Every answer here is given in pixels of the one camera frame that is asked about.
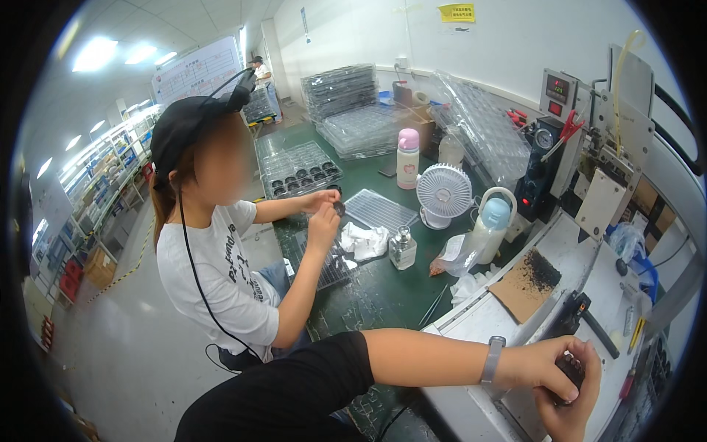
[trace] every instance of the wristwatch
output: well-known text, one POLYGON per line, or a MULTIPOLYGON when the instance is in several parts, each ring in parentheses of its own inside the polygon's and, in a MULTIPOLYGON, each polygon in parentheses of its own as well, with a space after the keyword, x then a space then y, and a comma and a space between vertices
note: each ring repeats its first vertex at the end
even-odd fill
POLYGON ((506 346, 506 339, 503 336, 492 336, 489 338, 489 355, 486 357, 484 370, 481 372, 481 384, 490 385, 493 375, 496 374, 498 358, 501 357, 501 349, 506 346))

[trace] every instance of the yellow tube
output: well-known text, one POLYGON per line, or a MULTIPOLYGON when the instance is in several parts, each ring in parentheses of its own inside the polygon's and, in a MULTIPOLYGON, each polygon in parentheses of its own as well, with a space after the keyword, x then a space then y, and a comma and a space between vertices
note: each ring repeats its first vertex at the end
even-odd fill
POLYGON ((626 44, 621 50, 619 55, 619 61, 617 62, 617 68, 614 72, 612 93, 614 94, 614 126, 616 126, 616 136, 617 136, 617 156, 621 156, 621 130, 619 129, 619 78, 621 78, 621 68, 624 66, 624 60, 626 59, 626 53, 630 50, 636 50, 645 44, 645 34, 642 30, 635 30, 629 34, 629 38, 626 39, 626 44), (641 41, 633 44, 633 41, 641 36, 641 41))

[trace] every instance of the wall outlet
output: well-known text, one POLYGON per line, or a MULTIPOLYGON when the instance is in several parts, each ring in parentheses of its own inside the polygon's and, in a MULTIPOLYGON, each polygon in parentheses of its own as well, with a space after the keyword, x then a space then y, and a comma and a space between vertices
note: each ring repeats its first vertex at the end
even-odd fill
POLYGON ((398 69, 408 69, 409 68, 409 66, 407 65, 407 58, 406 57, 396 58, 395 62, 398 65, 398 69))

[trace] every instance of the black sleeve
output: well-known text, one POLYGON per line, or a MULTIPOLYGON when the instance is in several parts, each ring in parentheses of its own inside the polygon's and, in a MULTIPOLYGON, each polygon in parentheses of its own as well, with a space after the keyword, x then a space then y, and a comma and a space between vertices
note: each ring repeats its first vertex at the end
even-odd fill
POLYGON ((175 440, 328 439, 343 426, 328 415, 372 385, 366 339, 340 333, 217 385, 187 409, 175 440))

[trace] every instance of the forearm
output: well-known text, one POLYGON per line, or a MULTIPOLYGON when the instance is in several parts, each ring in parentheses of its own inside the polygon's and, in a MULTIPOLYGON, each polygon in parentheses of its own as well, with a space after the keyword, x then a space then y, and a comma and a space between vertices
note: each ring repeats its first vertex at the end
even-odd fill
POLYGON ((302 212, 302 205, 301 197, 261 201, 255 204, 256 212, 253 222, 258 224, 271 223, 272 221, 298 214, 302 212))
POLYGON ((287 296, 278 307, 280 323, 273 345, 289 348, 304 328, 312 311, 317 282, 326 255, 307 249, 287 296))
POLYGON ((489 346, 406 329, 364 330, 376 383, 404 387, 475 385, 489 346))

